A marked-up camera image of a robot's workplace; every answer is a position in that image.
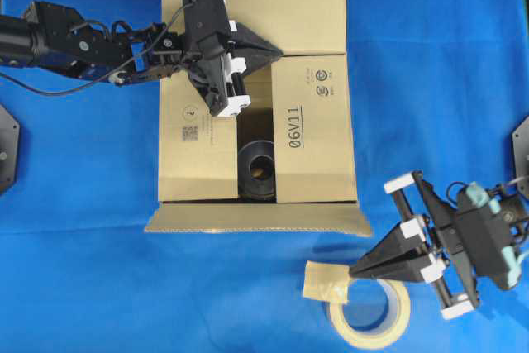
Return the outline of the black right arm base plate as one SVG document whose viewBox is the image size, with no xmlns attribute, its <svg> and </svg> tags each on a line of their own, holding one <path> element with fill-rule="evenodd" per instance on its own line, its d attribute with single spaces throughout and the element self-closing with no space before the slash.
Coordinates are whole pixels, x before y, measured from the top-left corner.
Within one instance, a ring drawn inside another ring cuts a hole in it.
<svg viewBox="0 0 529 353">
<path fill-rule="evenodd" d="M 528 199 L 528 125 L 526 117 L 512 133 L 515 184 L 525 199 Z"/>
</svg>

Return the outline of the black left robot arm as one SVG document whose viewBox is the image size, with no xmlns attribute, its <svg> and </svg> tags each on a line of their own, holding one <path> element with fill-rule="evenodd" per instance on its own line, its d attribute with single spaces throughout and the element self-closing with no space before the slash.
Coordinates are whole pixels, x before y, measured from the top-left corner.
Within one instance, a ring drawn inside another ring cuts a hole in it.
<svg viewBox="0 0 529 353">
<path fill-rule="evenodd" d="M 170 23 L 134 30 L 123 20 L 105 26 L 75 9 L 34 1 L 22 17 L 1 17 L 1 64 L 40 68 L 83 81 L 132 85 L 183 71 L 214 117 L 234 117 L 251 104 L 244 77 L 283 52 L 229 19 L 225 0 L 182 0 Z"/>
</svg>

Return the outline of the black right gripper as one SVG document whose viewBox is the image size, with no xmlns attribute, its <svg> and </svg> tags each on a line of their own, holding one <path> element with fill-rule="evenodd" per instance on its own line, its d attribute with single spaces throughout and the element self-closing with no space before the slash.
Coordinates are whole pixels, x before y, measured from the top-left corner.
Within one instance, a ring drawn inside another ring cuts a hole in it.
<svg viewBox="0 0 529 353">
<path fill-rule="evenodd" d="M 507 291 L 522 277 L 524 254 L 523 197 L 514 181 L 493 188 L 458 182 L 455 198 L 440 198 L 413 171 L 389 180 L 391 195 L 405 218 L 371 251 L 350 267 L 357 279 L 387 279 L 432 284 L 441 315 L 451 320 L 480 305 L 478 278 Z M 427 231 L 431 244 L 424 244 Z"/>
</svg>

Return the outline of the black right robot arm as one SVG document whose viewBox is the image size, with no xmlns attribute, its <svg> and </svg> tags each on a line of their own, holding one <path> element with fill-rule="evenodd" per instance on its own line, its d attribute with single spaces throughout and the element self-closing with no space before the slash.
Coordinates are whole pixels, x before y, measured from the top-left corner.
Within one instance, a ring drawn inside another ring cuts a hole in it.
<svg viewBox="0 0 529 353">
<path fill-rule="evenodd" d="M 479 307 L 478 278 L 513 289 L 528 254 L 528 214 L 506 184 L 483 188 L 458 182 L 455 198 L 441 198 L 420 171 L 388 181 L 401 221 L 349 270 L 355 279 L 431 284 L 441 315 L 451 320 Z"/>
</svg>

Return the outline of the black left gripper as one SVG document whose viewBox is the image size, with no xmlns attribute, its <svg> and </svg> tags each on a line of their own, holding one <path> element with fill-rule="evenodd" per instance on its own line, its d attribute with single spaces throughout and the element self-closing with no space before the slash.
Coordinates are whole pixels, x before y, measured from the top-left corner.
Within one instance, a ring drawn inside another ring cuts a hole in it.
<svg viewBox="0 0 529 353">
<path fill-rule="evenodd" d="M 183 5 L 181 60 L 189 81 L 213 117 L 236 117 L 251 104 L 242 77 L 280 60 L 283 51 L 240 22 L 233 31 L 224 0 L 183 0 Z M 237 50 L 265 52 L 243 52 L 243 58 L 236 58 L 233 43 Z"/>
</svg>

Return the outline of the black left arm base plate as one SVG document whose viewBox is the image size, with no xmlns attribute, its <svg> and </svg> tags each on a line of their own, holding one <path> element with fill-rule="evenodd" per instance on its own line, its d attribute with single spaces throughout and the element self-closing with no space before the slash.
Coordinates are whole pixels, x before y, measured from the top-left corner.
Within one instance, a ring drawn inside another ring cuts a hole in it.
<svg viewBox="0 0 529 353">
<path fill-rule="evenodd" d="M 0 189 L 4 194 L 16 180 L 20 125 L 3 105 L 0 109 Z"/>
</svg>

